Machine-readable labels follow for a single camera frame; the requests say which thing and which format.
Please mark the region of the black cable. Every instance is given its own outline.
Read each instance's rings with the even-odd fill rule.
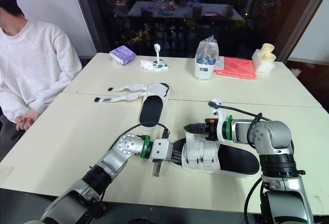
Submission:
[[[250,126],[248,128],[248,131],[247,131],[247,141],[248,141],[248,144],[252,148],[254,148],[254,149],[256,149],[256,148],[255,148],[255,145],[252,144],[251,141],[250,141],[250,133],[251,133],[251,130],[253,128],[253,125],[261,119],[262,115],[263,115],[262,113],[259,113],[259,114],[256,115],[256,117],[252,120],[252,122],[251,122],[251,124],[250,124]]]
[[[141,125],[146,125],[146,124],[156,124],[156,125],[159,125],[161,127],[163,127],[165,130],[168,130],[168,128],[165,126],[165,125],[162,125],[161,123],[158,123],[158,122],[144,122],[144,123],[139,123],[137,125],[134,125],[133,127],[129,128],[128,130],[126,130],[125,132],[123,132],[115,141],[114,143],[111,145],[111,147],[108,149],[108,151],[110,151],[114,145],[119,141],[119,139],[126,133],[130,132],[132,129],[135,129],[136,127],[139,127]]]
[[[248,204],[249,204],[249,200],[250,200],[250,197],[253,193],[253,191],[255,190],[255,188],[257,187],[257,185],[262,181],[262,178],[259,178],[255,184],[252,186],[252,188],[250,189],[249,193],[248,193],[248,196],[246,198],[246,202],[245,202],[245,207],[244,207],[244,211],[243,211],[243,214],[245,216],[245,221],[246,221],[246,224],[250,224],[249,223],[249,220],[248,220],[248,215],[247,215],[247,209],[248,209]]]
[[[106,191],[106,189],[102,192],[101,198],[100,198],[99,202],[97,203],[97,206],[94,208],[94,211],[93,211],[93,213],[91,214],[89,220],[86,222],[86,224],[91,223],[91,221],[95,218],[95,216],[96,216],[96,214],[97,214],[99,208],[100,208],[101,205],[102,205],[103,198],[104,198],[104,195],[105,195],[105,191]]]
[[[262,184],[261,184],[260,194],[263,194],[263,191],[264,191],[264,186],[263,186],[263,183],[262,183]]]
[[[254,116],[254,117],[257,116],[257,115],[255,115],[255,114],[253,114],[253,113],[249,113],[249,112],[243,111],[243,110],[238,109],[238,108],[235,108],[235,107],[228,107],[228,106],[217,105],[216,103],[214,103],[214,102],[212,102],[212,101],[209,101],[209,102],[208,102],[208,106],[209,106],[209,107],[212,107],[212,108],[230,109],[230,110],[237,111],[237,112],[243,113],[243,114],[245,114],[245,115],[250,115],[250,116]],[[263,119],[263,120],[267,120],[267,121],[270,121],[270,119],[267,119],[267,118],[265,118],[265,117],[261,117],[261,119]]]

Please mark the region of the purple box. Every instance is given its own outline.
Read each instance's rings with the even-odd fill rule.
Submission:
[[[109,54],[112,59],[120,65],[128,64],[136,57],[136,54],[124,45],[113,49]]]

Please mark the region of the sleeve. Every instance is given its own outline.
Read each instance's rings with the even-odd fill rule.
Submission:
[[[29,110],[23,99],[16,95],[7,84],[1,80],[0,106],[7,119],[13,123],[16,123],[16,117],[23,116]]]
[[[57,82],[53,83],[48,89],[39,92],[36,99],[29,104],[31,108],[40,114],[82,69],[79,57],[67,35],[63,33],[58,35],[53,46],[62,72]]]

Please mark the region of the red cloth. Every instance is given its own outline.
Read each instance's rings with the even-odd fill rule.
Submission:
[[[244,79],[255,79],[255,68],[250,60],[224,57],[224,70],[215,70],[215,74]]]

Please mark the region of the green ring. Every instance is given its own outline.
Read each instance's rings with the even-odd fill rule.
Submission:
[[[146,150],[148,149],[148,146],[150,145],[150,136],[145,136],[144,144],[143,144],[143,149],[142,153],[140,154],[140,158],[144,158],[146,154]]]
[[[226,122],[226,138],[228,140],[232,140],[232,138],[231,138],[231,133],[232,133],[231,123],[232,123],[232,120],[233,120],[233,117],[232,117],[232,115],[230,115],[227,119],[227,122]]]

